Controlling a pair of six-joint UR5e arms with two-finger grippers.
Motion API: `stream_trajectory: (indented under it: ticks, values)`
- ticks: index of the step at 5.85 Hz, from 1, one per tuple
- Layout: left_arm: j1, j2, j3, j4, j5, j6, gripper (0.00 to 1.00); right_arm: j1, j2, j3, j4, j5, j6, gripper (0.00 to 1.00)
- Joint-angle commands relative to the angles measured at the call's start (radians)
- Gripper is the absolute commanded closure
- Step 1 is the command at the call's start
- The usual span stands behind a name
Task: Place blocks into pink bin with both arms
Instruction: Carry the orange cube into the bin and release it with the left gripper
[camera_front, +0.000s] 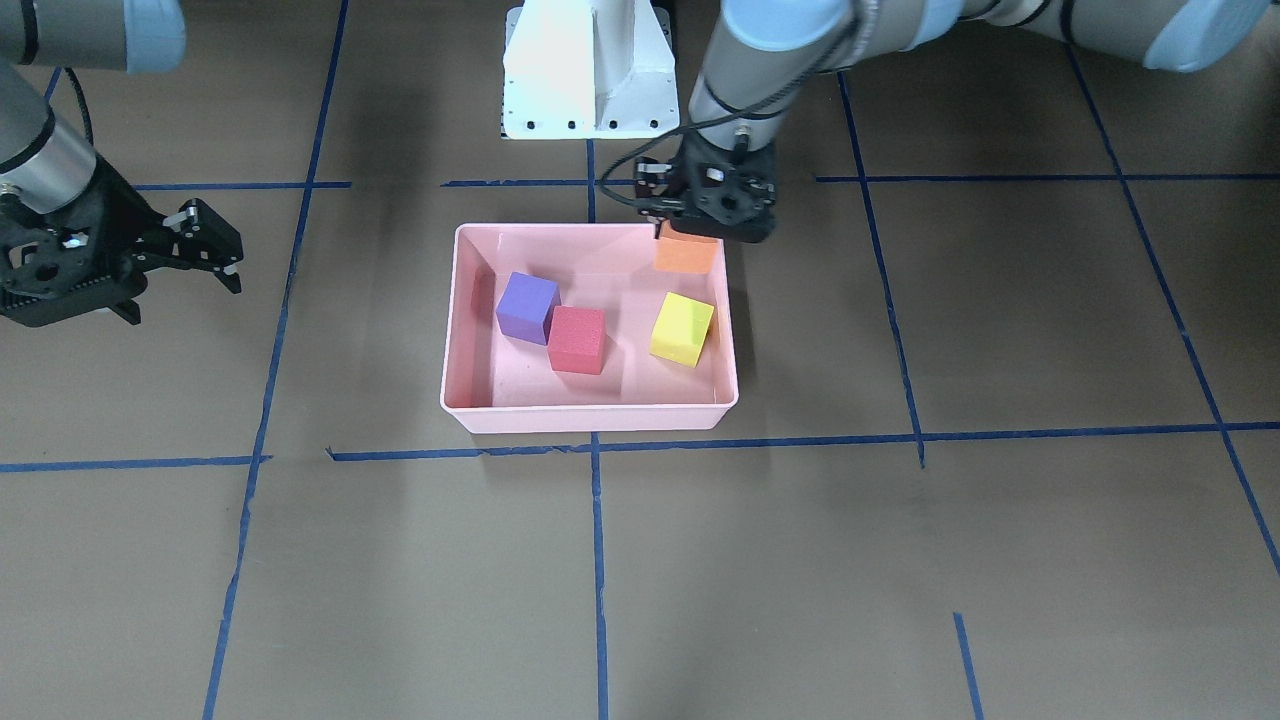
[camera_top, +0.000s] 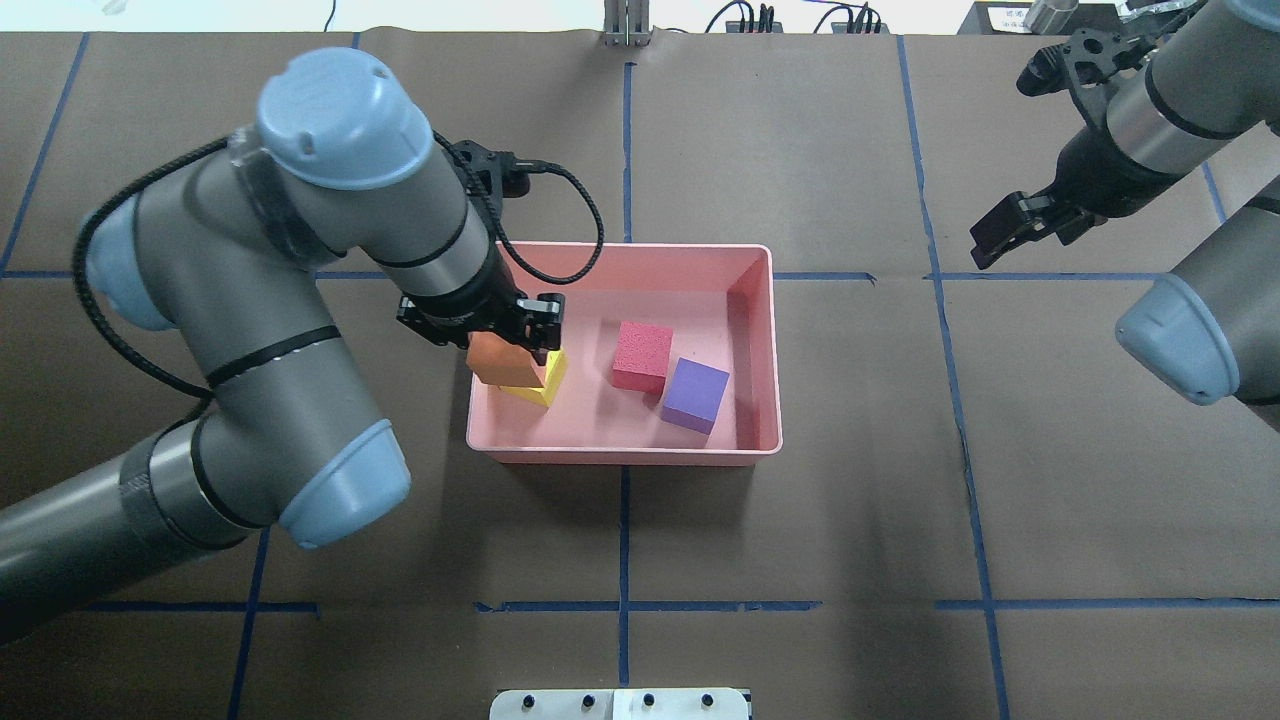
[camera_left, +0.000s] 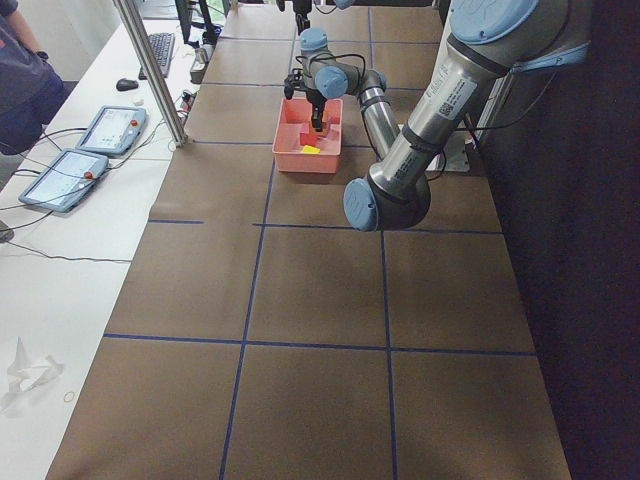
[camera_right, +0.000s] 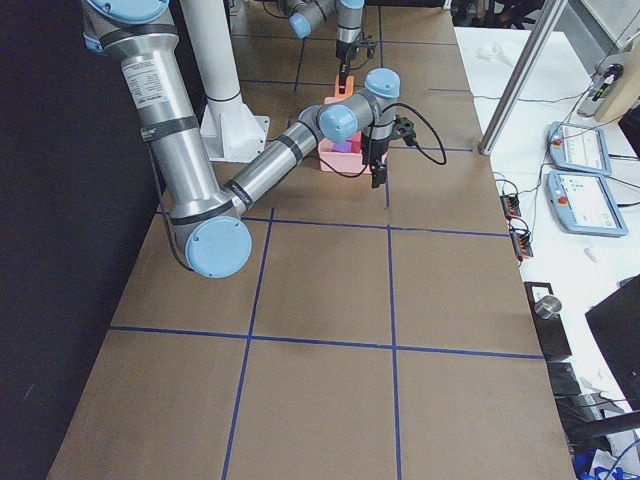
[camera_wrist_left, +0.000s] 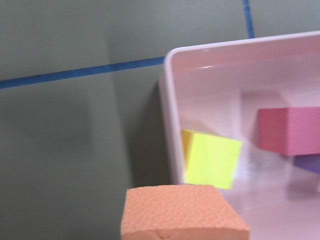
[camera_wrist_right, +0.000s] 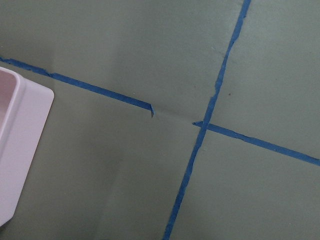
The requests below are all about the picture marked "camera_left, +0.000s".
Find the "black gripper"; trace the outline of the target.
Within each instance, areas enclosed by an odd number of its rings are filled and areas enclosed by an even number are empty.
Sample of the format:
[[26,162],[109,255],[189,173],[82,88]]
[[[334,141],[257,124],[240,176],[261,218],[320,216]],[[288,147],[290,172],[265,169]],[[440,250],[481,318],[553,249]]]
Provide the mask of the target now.
[[316,132],[323,132],[326,127],[324,120],[325,103],[327,99],[316,89],[308,89],[306,98],[312,104],[311,126]]
[[311,0],[293,0],[293,11],[296,14],[296,26],[298,33],[310,27],[307,15],[311,12]]

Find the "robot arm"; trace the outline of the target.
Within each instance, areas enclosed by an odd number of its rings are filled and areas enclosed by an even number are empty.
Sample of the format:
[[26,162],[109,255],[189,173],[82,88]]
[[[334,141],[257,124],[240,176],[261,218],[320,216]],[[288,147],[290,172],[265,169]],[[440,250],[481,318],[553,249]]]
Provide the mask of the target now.
[[[313,0],[292,0],[293,12],[295,16],[295,23],[297,33],[301,34],[303,31],[310,28],[310,19],[308,15],[316,8],[322,14],[328,14],[328,10],[321,10],[321,1]],[[347,0],[335,0],[329,1],[328,4],[332,7],[336,7],[340,10],[345,10],[351,6],[383,6],[383,7],[431,7],[438,9],[440,1],[347,1]]]
[[324,30],[313,28],[308,1],[294,4],[301,70],[287,93],[305,93],[311,125],[322,126],[329,99],[358,99],[379,159],[343,197],[350,225],[360,231],[398,230],[419,223],[430,206],[425,170],[491,82],[509,73],[553,71],[582,62],[590,43],[590,1],[453,1],[446,56],[404,125],[385,96],[386,79],[366,66],[338,61]]

